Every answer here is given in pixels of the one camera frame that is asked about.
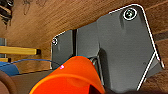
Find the mounting hole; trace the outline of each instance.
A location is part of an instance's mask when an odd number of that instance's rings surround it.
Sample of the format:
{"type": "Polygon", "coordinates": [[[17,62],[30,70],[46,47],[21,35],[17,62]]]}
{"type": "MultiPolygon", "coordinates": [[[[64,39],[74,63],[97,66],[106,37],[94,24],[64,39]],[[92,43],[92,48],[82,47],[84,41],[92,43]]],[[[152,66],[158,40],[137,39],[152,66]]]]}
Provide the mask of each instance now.
{"type": "Polygon", "coordinates": [[[126,20],[132,20],[136,17],[137,11],[134,8],[129,8],[124,12],[124,19],[126,20]]]}
{"type": "Polygon", "coordinates": [[[58,44],[58,39],[57,39],[57,37],[53,38],[52,44],[53,44],[53,45],[57,45],[57,44],[58,44]]]}

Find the gray metal bracket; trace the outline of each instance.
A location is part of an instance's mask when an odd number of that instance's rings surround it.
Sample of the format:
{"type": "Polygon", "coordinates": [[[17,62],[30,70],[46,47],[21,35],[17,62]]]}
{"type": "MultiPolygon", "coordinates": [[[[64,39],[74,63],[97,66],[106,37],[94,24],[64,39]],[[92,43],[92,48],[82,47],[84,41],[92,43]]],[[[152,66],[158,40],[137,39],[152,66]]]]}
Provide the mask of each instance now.
{"type": "Polygon", "coordinates": [[[52,43],[52,61],[63,64],[78,55],[91,61],[96,58],[102,84],[118,93],[139,90],[145,77],[163,68],[145,12],[137,4],[56,37],[59,38],[56,45],[52,43]]]}

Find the gray plate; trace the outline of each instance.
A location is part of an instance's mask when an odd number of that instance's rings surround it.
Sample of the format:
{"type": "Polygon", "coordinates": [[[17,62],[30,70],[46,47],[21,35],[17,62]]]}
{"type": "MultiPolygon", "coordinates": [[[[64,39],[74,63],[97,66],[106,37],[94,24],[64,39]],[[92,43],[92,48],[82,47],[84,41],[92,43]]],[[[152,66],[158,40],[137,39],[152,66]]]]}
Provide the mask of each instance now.
{"type": "Polygon", "coordinates": [[[116,92],[138,90],[157,55],[144,11],[130,5],[97,20],[100,43],[100,63],[105,86],[116,92]],[[126,20],[127,9],[137,11],[135,18],[126,20]]]}

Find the bolt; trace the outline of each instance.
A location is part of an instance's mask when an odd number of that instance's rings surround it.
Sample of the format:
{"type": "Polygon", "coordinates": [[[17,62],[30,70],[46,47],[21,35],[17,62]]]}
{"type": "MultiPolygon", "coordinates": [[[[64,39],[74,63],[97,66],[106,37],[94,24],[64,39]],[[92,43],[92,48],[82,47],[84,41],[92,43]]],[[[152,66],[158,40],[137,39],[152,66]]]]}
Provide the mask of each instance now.
{"type": "Polygon", "coordinates": [[[136,17],[137,11],[134,8],[129,8],[124,12],[124,19],[132,20],[136,17]]]}

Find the red object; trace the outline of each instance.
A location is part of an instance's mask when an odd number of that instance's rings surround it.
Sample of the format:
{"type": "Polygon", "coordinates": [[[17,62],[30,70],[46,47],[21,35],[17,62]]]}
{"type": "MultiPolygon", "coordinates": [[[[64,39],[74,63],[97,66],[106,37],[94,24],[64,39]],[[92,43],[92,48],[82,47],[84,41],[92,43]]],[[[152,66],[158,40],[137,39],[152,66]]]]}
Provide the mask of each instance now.
{"type": "Polygon", "coordinates": [[[89,94],[90,85],[105,93],[93,63],[75,56],[39,81],[29,94],[89,94]]]}

